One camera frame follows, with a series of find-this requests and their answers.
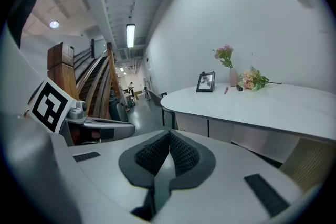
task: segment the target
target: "round ceiling light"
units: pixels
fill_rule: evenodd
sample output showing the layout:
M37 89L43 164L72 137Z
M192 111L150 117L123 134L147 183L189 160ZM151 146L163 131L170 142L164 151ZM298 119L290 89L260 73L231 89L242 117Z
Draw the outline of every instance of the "round ceiling light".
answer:
M53 20L49 25L51 28L57 28L59 27L59 22L56 20Z

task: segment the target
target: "pink vase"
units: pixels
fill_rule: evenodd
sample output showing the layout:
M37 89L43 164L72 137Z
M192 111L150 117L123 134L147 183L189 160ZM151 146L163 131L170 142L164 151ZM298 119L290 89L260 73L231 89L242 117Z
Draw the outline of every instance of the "pink vase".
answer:
M230 68L230 85L236 87L238 84L238 73L234 67Z

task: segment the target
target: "beige chair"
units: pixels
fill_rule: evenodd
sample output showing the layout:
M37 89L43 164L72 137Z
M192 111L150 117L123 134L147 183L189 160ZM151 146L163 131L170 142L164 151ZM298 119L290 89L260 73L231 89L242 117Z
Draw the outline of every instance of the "beige chair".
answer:
M162 125L164 126L164 112L168 112L172 116L172 128L175 129L175 112L171 111L167 108L164 108L161 105L161 99L163 98L164 95L167 95L166 92L162 93L161 96L155 94L153 91L148 90L149 95L151 96L154 104L158 106L159 108L162 109Z

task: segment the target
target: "picture frame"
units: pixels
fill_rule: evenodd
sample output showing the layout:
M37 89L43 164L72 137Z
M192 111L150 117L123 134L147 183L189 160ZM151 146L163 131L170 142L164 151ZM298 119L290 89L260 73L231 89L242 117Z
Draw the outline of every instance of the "picture frame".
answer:
M196 92L213 92L215 88L215 71L210 73L202 72L198 79Z

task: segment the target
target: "fluorescent light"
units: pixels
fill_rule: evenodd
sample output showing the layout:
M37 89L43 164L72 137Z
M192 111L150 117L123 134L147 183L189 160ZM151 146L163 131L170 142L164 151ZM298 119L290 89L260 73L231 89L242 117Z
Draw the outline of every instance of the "fluorescent light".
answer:
M51 28L57 28L59 27L59 22L56 20L53 20L49 25Z
M135 33L135 24L126 24L126 36L127 36L128 48L133 48L134 46L134 33Z

